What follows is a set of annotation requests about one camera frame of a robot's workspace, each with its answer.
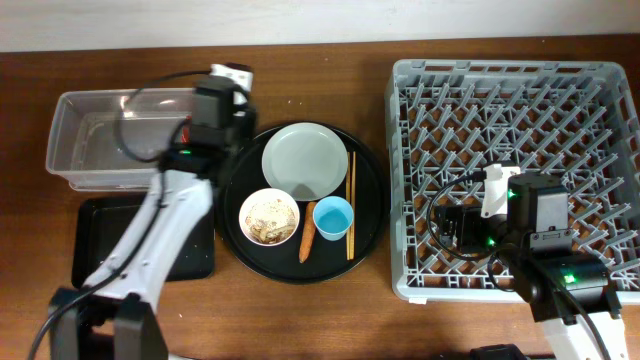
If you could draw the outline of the white bowl with food scraps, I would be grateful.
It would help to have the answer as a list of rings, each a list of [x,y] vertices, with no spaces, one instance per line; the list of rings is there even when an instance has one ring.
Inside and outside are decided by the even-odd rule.
[[[252,243],[274,247],[288,241],[300,224],[300,210],[286,192],[265,188],[242,203],[238,222],[243,235]]]

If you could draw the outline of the light blue plastic cup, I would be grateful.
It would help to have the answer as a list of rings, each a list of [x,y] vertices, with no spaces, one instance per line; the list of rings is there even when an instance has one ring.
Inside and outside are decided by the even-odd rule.
[[[346,199],[338,196],[329,196],[317,203],[313,218],[324,239],[337,241],[346,235],[348,206]]]

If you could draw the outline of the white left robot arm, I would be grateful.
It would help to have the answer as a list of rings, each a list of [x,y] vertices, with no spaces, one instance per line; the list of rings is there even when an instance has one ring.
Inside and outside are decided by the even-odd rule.
[[[42,340],[53,359],[170,359],[156,318],[166,278],[214,204],[238,151],[253,137],[253,75],[198,72],[193,109],[152,157],[144,201],[104,262],[78,290],[60,288],[28,356]]]

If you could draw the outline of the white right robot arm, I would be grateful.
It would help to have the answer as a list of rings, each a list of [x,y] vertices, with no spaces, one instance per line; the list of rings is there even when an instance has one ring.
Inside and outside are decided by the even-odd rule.
[[[621,304],[605,264],[573,248],[569,192],[560,178],[525,173],[506,184],[506,211],[480,216],[474,207],[426,208],[427,230],[450,256],[500,262],[512,292],[526,302],[558,359],[626,359]],[[473,213],[471,222],[465,214]]]

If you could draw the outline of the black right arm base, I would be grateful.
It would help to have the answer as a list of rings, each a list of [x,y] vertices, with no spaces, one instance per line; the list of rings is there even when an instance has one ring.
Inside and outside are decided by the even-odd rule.
[[[513,344],[499,344],[474,348],[470,351],[472,360],[528,360]]]

